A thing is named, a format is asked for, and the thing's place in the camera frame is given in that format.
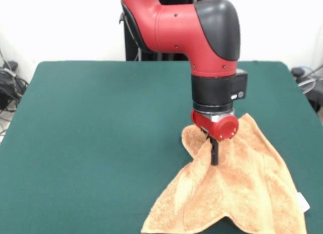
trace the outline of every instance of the green felt tabletop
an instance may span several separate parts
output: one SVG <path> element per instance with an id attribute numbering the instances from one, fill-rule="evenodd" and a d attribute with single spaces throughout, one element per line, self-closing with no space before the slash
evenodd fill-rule
<path id="1" fill-rule="evenodd" d="M 241 62 L 249 113 L 323 224 L 323 127 L 287 67 Z M 41 63 L 0 147 L 0 233 L 139 233 L 189 161 L 188 62 Z M 205 233 L 239 233 L 227 219 Z"/>

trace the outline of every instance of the white tag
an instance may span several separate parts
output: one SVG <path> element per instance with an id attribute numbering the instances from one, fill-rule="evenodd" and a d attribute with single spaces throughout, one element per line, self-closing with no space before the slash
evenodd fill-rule
<path id="1" fill-rule="evenodd" d="M 305 213 L 306 211 L 308 211 L 310 209 L 309 204 L 305 200 L 304 196 L 299 192 L 297 193 L 297 199 L 298 199 L 299 204 L 301 205 L 303 213 Z"/>

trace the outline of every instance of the red gripper cap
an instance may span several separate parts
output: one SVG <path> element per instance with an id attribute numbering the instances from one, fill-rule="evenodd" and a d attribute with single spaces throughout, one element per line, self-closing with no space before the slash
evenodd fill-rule
<path id="1" fill-rule="evenodd" d="M 221 118 L 213 126 L 213 136 L 218 140 L 233 138 L 238 132 L 239 121 L 234 115 L 227 115 Z"/>

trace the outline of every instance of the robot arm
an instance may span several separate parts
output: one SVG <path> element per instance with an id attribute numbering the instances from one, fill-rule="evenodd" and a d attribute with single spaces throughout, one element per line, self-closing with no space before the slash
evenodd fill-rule
<path id="1" fill-rule="evenodd" d="M 139 48 L 183 53 L 192 77 L 193 122 L 213 144 L 212 164 L 218 163 L 218 141 L 232 138 L 239 124 L 233 101 L 245 97 L 247 74 L 238 72 L 240 26 L 227 0 L 204 0 L 163 6 L 159 0 L 122 0 L 125 23 Z"/>

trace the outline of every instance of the orange towel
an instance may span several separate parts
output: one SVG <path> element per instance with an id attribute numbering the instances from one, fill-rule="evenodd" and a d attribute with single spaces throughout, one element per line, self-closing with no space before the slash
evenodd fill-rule
<path id="1" fill-rule="evenodd" d="M 193 161 L 157 199 L 142 233 L 199 233 L 223 217 L 246 233 L 306 233 L 283 159 L 250 115 L 239 123 L 239 133 L 219 145 L 218 166 L 210 165 L 206 135 L 196 126 L 183 130 L 182 142 Z"/>

